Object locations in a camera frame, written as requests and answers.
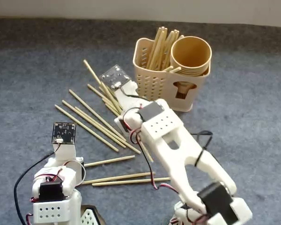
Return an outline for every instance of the cup rim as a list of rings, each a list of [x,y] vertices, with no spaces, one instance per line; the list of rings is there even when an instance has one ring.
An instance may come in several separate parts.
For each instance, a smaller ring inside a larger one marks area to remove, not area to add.
[[[209,50],[210,50],[210,56],[209,56],[208,60],[207,60],[204,64],[202,64],[202,65],[200,65],[200,66],[198,66],[198,67],[187,67],[187,66],[184,66],[184,65],[178,63],[178,62],[176,61],[176,59],[173,57],[173,48],[174,48],[175,44],[176,44],[178,41],[181,41],[181,40],[183,40],[183,39],[185,39],[185,38],[197,38],[197,39],[200,39],[200,40],[202,40],[203,42],[205,42],[205,43],[207,44],[207,46],[208,46],[208,48],[209,48]],[[210,47],[210,45],[208,44],[208,42],[205,41],[204,39],[202,39],[202,38],[200,38],[200,37],[197,37],[197,36],[185,36],[185,37],[183,37],[183,38],[181,38],[181,39],[176,40],[176,41],[173,43],[172,47],[170,48],[170,57],[174,60],[174,62],[175,62],[176,64],[178,64],[178,65],[181,67],[181,69],[182,69],[182,68],[186,68],[186,69],[196,69],[196,68],[204,67],[206,64],[209,64],[209,62],[210,62],[210,60],[211,60],[211,57],[212,57],[212,50],[211,50],[211,47]]]

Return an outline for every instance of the circuit board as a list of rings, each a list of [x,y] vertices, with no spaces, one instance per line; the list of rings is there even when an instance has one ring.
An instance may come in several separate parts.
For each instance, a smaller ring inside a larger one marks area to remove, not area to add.
[[[100,76],[101,81],[107,85],[110,89],[116,90],[123,86],[131,78],[126,72],[119,66],[115,65]]]
[[[53,125],[52,143],[62,138],[63,144],[74,144],[76,135],[76,123],[55,122]]]

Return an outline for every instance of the gray carpet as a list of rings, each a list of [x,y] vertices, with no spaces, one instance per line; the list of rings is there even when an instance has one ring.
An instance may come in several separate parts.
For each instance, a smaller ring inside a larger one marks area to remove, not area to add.
[[[238,195],[253,212],[248,224],[281,224],[281,28],[175,22],[107,22],[0,19],[0,225],[19,224],[13,186],[32,162],[52,150],[55,121],[70,121],[54,108],[76,91],[109,122],[114,116],[86,84],[96,85],[82,63],[86,58],[101,74],[115,64],[133,75],[138,38],[153,38],[164,25],[207,40],[213,49],[212,72],[193,110],[179,113],[191,132],[214,133],[209,150],[234,179]],[[133,154],[108,149],[81,127],[78,156],[85,162]],[[33,169],[19,186],[23,214],[29,202]],[[156,160],[158,176],[166,173]],[[143,156],[87,170],[87,179],[147,171]],[[199,190],[208,176],[187,167]],[[149,184],[78,188],[83,203],[94,204],[107,224],[164,225],[178,201],[167,189]]]

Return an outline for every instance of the white wall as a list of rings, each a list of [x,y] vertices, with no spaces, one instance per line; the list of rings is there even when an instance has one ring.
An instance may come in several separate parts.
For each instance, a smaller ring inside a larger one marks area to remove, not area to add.
[[[0,16],[281,26],[281,0],[0,0]]]

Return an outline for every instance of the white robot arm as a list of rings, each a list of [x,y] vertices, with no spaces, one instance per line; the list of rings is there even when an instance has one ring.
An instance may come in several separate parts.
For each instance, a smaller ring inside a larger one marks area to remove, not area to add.
[[[85,178],[83,158],[76,157],[75,123],[54,123],[55,157],[35,175],[32,186],[33,224],[104,225],[94,206],[81,206],[76,186]]]
[[[208,214],[210,219],[207,224],[241,225],[251,218],[252,213],[245,201],[232,197],[237,190],[232,178],[208,151],[200,147],[165,100],[149,102],[139,97],[137,84],[117,65],[103,74],[101,79],[114,90],[123,107],[122,115],[115,119],[119,128],[126,135],[131,130],[140,131],[141,140],[161,161],[181,202],[186,204],[184,216],[180,215],[183,208],[175,208],[180,221],[188,224],[193,221],[190,217]],[[199,193],[195,192],[186,175],[185,165],[188,164],[208,173],[216,182]],[[186,216],[191,211],[194,212],[193,216]]]

